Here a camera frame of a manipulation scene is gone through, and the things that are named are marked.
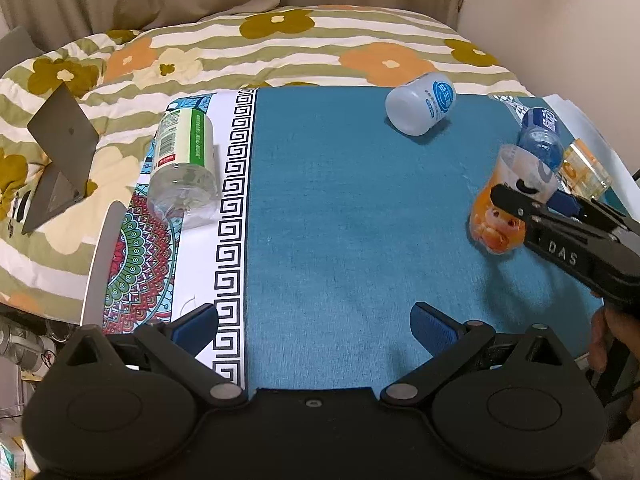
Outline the person's hand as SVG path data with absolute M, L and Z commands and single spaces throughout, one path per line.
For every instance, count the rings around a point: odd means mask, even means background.
M 628 350 L 625 359 L 617 359 L 613 356 L 613 344 L 620 342 Z M 616 307 L 612 301 L 602 301 L 602 306 L 593 313 L 591 318 L 591 336 L 588 346 L 588 364 L 590 370 L 598 376 L 597 386 L 600 387 L 602 379 L 608 369 L 618 362 L 624 361 L 627 365 L 629 358 L 633 356 L 639 361 L 639 319 L 628 315 Z M 610 439 L 618 440 L 639 421 L 639 373 L 634 378 L 636 388 L 628 391 L 621 399 L 613 404 L 620 404 L 614 410 L 614 418 L 610 428 Z

